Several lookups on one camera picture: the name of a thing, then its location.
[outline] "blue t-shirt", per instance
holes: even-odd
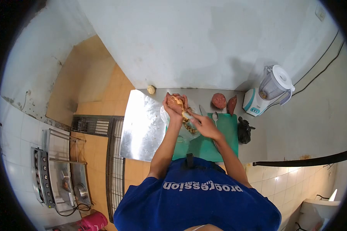
[[[114,213],[118,230],[185,230],[213,224],[223,230],[277,230],[279,210],[254,188],[248,188],[195,158],[172,161],[164,179],[146,178],[130,186]]]

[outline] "blender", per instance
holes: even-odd
[[[266,110],[270,100],[285,92],[288,95],[280,101],[280,105],[287,103],[294,90],[291,78],[281,66],[265,66],[264,80],[258,88],[252,88],[245,93],[243,108],[248,114],[258,116]]]

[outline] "metal grill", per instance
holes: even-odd
[[[120,156],[120,144],[124,116],[114,116],[111,121],[111,136],[109,137],[106,157],[106,194],[109,220],[113,221],[113,214],[125,195],[125,159]]]
[[[71,129],[73,132],[108,136],[112,118],[112,116],[74,115]]]

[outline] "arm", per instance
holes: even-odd
[[[214,125],[212,119],[208,116],[195,114],[190,110],[188,110],[188,112],[195,118],[190,121],[196,126],[198,131],[203,136],[212,138],[215,141],[225,164],[227,174],[244,186],[252,188],[248,182],[247,174],[245,173],[242,163],[226,142],[225,136]]]
[[[173,111],[167,105],[167,97],[165,97],[162,103],[164,109],[170,116],[170,123],[161,145],[153,156],[150,171],[147,176],[157,179],[164,178],[166,176],[168,166],[170,165],[172,156],[174,155],[177,137],[179,136],[179,131],[183,120],[181,115]]]

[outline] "black plastic bag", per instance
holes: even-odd
[[[244,120],[241,116],[238,118],[238,140],[243,144],[250,142],[250,131],[256,129],[255,127],[250,127],[249,122]]]

